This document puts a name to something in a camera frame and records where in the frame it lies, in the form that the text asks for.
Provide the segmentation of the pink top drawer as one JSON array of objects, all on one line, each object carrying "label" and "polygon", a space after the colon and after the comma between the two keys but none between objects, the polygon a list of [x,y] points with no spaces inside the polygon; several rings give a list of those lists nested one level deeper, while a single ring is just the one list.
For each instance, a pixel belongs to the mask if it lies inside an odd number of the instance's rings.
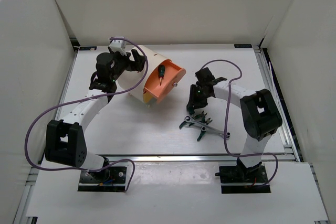
[{"label": "pink top drawer", "polygon": [[176,65],[171,60],[164,60],[161,65],[165,65],[165,74],[160,86],[158,78],[158,67],[156,67],[147,78],[143,92],[150,92],[160,103],[168,93],[177,86],[178,82],[185,76],[186,70]]}]

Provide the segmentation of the silver ratchet wrench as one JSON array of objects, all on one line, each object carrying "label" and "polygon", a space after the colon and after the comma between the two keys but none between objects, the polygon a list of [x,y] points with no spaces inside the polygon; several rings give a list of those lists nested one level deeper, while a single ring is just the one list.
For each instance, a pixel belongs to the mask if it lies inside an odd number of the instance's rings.
[{"label": "silver ratchet wrench", "polygon": [[225,136],[227,138],[230,138],[230,136],[231,136],[230,132],[224,133],[224,131],[218,130],[218,129],[216,129],[212,126],[209,126],[209,125],[206,125],[205,127],[207,128],[206,133],[217,134],[219,136],[222,136],[222,137]]}]

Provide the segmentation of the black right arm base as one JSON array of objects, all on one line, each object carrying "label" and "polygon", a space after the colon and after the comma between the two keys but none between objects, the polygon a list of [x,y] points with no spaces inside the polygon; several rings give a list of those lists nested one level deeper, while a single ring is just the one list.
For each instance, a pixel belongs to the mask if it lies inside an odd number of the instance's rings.
[{"label": "black right arm base", "polygon": [[264,165],[251,175],[243,177],[237,166],[220,166],[215,173],[220,178],[222,194],[269,194],[270,186],[263,185],[268,181],[268,176]]}]

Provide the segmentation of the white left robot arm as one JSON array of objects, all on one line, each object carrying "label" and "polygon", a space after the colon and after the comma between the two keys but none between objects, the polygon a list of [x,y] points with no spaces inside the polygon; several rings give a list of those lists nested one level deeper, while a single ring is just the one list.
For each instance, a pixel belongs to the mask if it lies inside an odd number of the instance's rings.
[{"label": "white left robot arm", "polygon": [[110,177],[104,157],[87,150],[85,130],[93,118],[111,101],[117,79],[125,72],[141,72],[148,67],[140,48],[125,52],[110,49],[96,58],[96,70],[90,78],[87,94],[72,111],[60,120],[51,120],[46,129],[46,160],[72,168],[92,171],[99,182]]}]

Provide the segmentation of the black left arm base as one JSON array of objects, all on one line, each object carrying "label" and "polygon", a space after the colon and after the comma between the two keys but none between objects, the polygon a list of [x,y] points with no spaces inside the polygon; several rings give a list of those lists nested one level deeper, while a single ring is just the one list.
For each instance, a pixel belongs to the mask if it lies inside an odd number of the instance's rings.
[{"label": "black left arm base", "polygon": [[97,172],[81,172],[79,176],[79,192],[124,192],[127,185],[127,163],[120,162]]}]

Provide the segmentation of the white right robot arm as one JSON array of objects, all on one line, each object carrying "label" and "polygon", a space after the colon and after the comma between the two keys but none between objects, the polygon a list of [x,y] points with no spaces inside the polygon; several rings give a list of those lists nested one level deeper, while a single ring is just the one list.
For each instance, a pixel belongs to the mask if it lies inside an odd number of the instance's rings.
[{"label": "white right robot arm", "polygon": [[254,168],[261,164],[261,154],[267,142],[282,126],[282,118],[267,89],[259,91],[246,89],[230,83],[223,77],[215,78],[208,67],[195,73],[197,82],[191,85],[186,106],[192,115],[196,109],[208,105],[210,97],[225,100],[228,105],[241,109],[244,128],[247,132],[244,148],[237,158],[236,177],[247,182],[255,175]]}]

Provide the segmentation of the cream round drawer cabinet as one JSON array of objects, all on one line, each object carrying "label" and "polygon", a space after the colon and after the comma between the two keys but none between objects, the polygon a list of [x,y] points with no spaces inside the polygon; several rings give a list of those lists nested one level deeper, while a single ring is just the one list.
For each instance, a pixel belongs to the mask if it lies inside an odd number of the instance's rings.
[{"label": "cream round drawer cabinet", "polygon": [[118,85],[123,89],[123,90],[128,90],[131,87],[135,86],[140,79],[144,77],[144,79],[141,81],[141,83],[134,89],[128,91],[132,96],[140,100],[142,103],[143,102],[143,89],[145,86],[145,83],[147,81],[147,78],[149,75],[152,73],[152,71],[160,65],[164,60],[168,60],[169,58],[145,47],[144,45],[139,46],[142,49],[142,52],[139,50],[137,47],[133,47],[132,49],[136,49],[139,54],[147,56],[148,60],[148,71],[147,74],[145,74],[146,70],[146,65],[144,65],[144,69],[141,72],[137,71],[125,71],[117,80]]}]

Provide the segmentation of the green stubby screwdriver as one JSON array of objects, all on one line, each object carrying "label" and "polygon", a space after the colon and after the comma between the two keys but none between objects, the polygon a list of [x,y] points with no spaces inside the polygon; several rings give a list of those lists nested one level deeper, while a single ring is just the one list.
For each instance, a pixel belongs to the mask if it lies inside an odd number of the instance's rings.
[{"label": "green stubby screwdriver", "polygon": [[187,111],[188,111],[189,115],[194,115],[195,110],[197,110],[197,108],[194,108],[194,106],[188,106],[187,107]]},{"label": "green stubby screwdriver", "polygon": [[158,70],[159,83],[160,83],[160,86],[161,86],[163,78],[164,78],[164,74],[165,74],[165,65],[159,65],[157,70]]}]

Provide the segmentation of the yellow drawer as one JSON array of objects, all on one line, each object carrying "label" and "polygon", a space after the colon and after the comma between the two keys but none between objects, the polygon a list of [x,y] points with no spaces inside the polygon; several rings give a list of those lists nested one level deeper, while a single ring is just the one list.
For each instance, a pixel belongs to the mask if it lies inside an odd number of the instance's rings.
[{"label": "yellow drawer", "polygon": [[144,92],[143,93],[143,102],[145,104],[152,104],[152,103],[157,103],[157,98],[150,92]]}]

